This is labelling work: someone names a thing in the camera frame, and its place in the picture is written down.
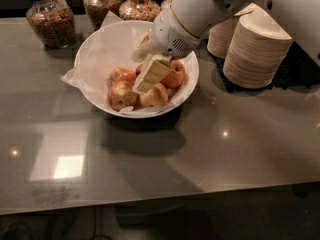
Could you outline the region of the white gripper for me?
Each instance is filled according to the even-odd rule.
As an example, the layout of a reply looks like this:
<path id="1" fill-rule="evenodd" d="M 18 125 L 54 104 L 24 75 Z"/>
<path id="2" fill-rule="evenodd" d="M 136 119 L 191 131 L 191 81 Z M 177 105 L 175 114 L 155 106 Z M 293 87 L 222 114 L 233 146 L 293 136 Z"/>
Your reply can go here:
<path id="1" fill-rule="evenodd" d="M 171 9 L 162 10 L 154 20 L 152 30 L 145 33 L 132 52 L 131 59 L 143 63 L 133 91 L 137 94 L 148 92 L 169 74 L 172 57 L 187 57 L 199 44 L 200 39 L 184 29 Z"/>

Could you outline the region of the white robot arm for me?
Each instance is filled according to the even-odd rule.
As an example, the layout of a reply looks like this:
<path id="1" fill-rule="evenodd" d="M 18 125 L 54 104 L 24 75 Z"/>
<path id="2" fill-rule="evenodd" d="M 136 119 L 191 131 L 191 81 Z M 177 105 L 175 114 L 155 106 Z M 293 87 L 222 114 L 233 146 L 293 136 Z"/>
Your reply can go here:
<path id="1" fill-rule="evenodd" d="M 142 61 L 157 53 L 183 58 L 199 45 L 209 28 L 251 3 L 271 16 L 320 66 L 320 0 L 173 0 L 156 17 L 132 58 Z"/>

